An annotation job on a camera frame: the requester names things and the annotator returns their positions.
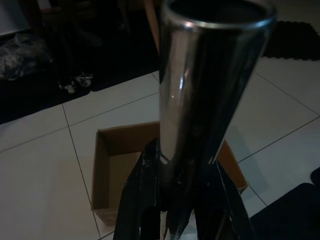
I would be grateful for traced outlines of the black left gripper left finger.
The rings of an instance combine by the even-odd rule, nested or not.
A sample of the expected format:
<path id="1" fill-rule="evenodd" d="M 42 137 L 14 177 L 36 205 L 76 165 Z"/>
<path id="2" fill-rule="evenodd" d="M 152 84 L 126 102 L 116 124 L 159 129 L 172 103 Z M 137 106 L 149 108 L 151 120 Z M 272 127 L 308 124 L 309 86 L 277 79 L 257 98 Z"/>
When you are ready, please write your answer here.
<path id="1" fill-rule="evenodd" d="M 114 240 L 160 239 L 158 146 L 157 137 L 145 145 L 124 184 Z"/>

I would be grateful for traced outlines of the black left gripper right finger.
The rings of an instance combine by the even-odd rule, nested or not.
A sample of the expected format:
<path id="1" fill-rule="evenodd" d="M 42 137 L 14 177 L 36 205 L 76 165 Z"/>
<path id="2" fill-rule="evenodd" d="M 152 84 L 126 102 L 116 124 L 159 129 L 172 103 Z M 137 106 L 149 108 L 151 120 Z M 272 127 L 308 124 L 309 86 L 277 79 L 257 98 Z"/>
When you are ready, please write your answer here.
<path id="1" fill-rule="evenodd" d="M 199 240 L 254 240 L 240 192 L 218 161 L 210 164 L 197 193 Z"/>

